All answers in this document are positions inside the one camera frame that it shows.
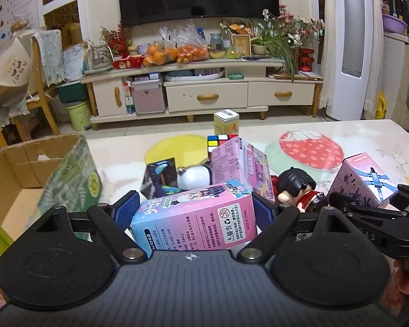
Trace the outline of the bag of oranges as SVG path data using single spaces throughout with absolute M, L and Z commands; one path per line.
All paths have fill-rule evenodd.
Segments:
M 192 20 L 173 29 L 160 28 L 161 39 L 149 44 L 142 65 L 164 66 L 170 63 L 192 63 L 208 60 L 210 51 Z

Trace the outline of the potted flower plant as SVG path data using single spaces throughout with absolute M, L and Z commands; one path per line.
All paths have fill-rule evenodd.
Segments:
M 253 27 L 252 45 L 260 45 L 267 55 L 283 60 L 285 72 L 294 80 L 300 50 L 324 35 L 324 21 L 295 16 L 285 4 L 279 5 L 277 16 L 267 8 L 262 16 L 263 21 Z

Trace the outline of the green waste bin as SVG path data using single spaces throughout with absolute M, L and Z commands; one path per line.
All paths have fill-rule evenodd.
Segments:
M 75 131 L 86 131 L 91 128 L 91 105 L 89 101 L 66 103 L 65 108 Z

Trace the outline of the white tower air conditioner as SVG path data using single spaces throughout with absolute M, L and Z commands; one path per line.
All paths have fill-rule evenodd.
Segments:
M 323 101 L 334 120 L 360 120 L 374 106 L 383 52 L 381 0 L 325 0 Z

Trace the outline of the pink box with blue ribbon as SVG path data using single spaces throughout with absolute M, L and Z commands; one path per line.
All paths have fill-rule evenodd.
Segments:
M 384 170 L 367 153 L 347 157 L 336 174 L 327 199 L 343 194 L 359 204 L 385 207 L 398 191 Z

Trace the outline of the brown cardboard box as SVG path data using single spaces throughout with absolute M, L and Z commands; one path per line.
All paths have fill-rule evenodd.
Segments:
M 80 134 L 44 137 L 0 150 L 0 225 L 17 239 L 49 208 L 80 212 L 103 189 L 88 143 Z

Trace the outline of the Rubik's cube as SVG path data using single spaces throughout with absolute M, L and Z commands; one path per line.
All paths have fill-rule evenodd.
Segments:
M 237 134 L 220 134 L 220 135 L 209 135 L 207 137 L 207 154 L 211 158 L 211 153 L 214 149 L 220 145 L 228 142 L 232 138 L 237 137 Z

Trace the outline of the dark galaxy folding cube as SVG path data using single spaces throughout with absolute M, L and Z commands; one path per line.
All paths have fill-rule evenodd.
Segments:
M 140 188 L 146 199 L 160 198 L 180 193 L 178 188 L 175 158 L 148 164 Z

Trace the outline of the pink blue toy box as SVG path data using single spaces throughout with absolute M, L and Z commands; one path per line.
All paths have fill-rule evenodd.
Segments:
M 156 250 L 226 250 L 257 236 L 252 193 L 237 179 L 147 200 L 130 228 L 148 255 Z

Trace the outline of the tall pink toy box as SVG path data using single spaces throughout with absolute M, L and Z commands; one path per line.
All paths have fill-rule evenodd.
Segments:
M 208 155 L 213 183 L 237 179 L 250 192 L 275 203 L 273 181 L 267 155 L 239 136 L 211 146 Z

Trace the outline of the white panda ball toy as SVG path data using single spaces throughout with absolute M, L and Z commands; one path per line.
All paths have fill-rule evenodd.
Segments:
M 177 169 L 177 187 L 181 190 L 194 190 L 211 184 L 212 174 L 208 165 L 191 165 Z

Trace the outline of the wooden picture frame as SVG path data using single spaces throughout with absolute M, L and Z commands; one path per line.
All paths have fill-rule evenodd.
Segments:
M 242 56 L 251 56 L 251 37 L 250 35 L 232 35 L 232 43 Z

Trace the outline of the cream TV cabinet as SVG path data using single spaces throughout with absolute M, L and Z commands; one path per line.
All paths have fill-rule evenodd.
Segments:
M 132 120 L 185 116 L 192 123 L 196 115 L 226 108 L 238 113 L 257 113 L 265 119 L 275 106 L 309 106 L 316 115 L 323 78 L 282 72 L 277 59 L 217 59 L 188 64 L 123 69 L 85 76 L 93 126 Z M 132 95 L 133 81 L 162 81 L 165 112 L 137 114 Z

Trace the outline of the pink storage box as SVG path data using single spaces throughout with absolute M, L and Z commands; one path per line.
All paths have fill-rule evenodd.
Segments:
M 133 81 L 131 90 L 137 114 L 165 112 L 167 102 L 160 79 Z

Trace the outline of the beige tote bag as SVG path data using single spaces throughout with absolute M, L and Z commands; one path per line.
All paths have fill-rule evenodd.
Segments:
M 31 57 L 18 38 L 0 57 L 0 107 L 8 107 L 26 98 Z

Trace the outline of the wooden dining chair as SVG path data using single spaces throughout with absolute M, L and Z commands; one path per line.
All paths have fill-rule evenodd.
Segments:
M 23 109 L 15 109 L 9 115 L 24 142 L 30 140 L 31 136 L 20 119 L 38 108 L 42 110 L 53 134 L 61 134 L 49 104 L 57 97 L 57 86 L 65 81 L 62 35 L 59 30 L 39 30 L 31 34 L 29 51 L 29 83 L 26 96 L 19 102 Z

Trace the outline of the red vase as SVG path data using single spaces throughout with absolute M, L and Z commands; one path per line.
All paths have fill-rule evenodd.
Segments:
M 315 50 L 310 48 L 301 48 L 298 50 L 298 71 L 311 72 L 315 59 L 312 57 Z

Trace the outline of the black haired doll figure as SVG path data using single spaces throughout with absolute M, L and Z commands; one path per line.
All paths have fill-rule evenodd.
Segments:
M 329 205 L 316 181 L 304 170 L 291 167 L 280 173 L 273 183 L 280 204 L 297 207 L 302 213 L 317 213 Z

